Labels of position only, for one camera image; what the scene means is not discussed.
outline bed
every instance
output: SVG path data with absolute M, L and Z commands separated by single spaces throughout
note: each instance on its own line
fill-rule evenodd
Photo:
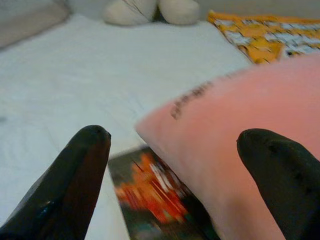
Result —
M 146 113 L 249 65 L 205 21 L 126 28 L 75 14 L 0 51 L 0 225 L 80 128 L 106 128 L 111 157 L 139 147 Z M 128 239 L 108 171 L 86 239 Z

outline colorful book cover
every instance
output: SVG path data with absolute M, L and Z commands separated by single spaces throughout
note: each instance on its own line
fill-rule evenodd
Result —
M 149 147 L 108 167 L 132 240 L 219 240 L 200 201 Z

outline pillow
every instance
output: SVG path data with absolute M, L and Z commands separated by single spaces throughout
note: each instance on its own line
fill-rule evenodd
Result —
M 136 131 L 204 204 L 222 239 L 283 240 L 236 140 L 246 129 L 270 129 L 319 159 L 319 122 L 320 54 L 312 54 L 205 83 L 152 112 Z
M 4 9 L 0 8 L 0 49 L 63 22 L 69 14 L 63 0 L 10 2 Z

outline white plush toy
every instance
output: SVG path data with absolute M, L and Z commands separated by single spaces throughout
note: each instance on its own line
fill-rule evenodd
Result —
M 170 24 L 190 25 L 199 19 L 199 4 L 194 0 L 114 0 L 106 6 L 103 19 L 123 26 L 146 24 L 153 20 L 157 5 Z

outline yellow patterned cushion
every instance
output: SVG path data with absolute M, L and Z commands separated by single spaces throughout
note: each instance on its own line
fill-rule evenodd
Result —
M 210 11 L 208 21 L 256 64 L 320 52 L 320 19 Z

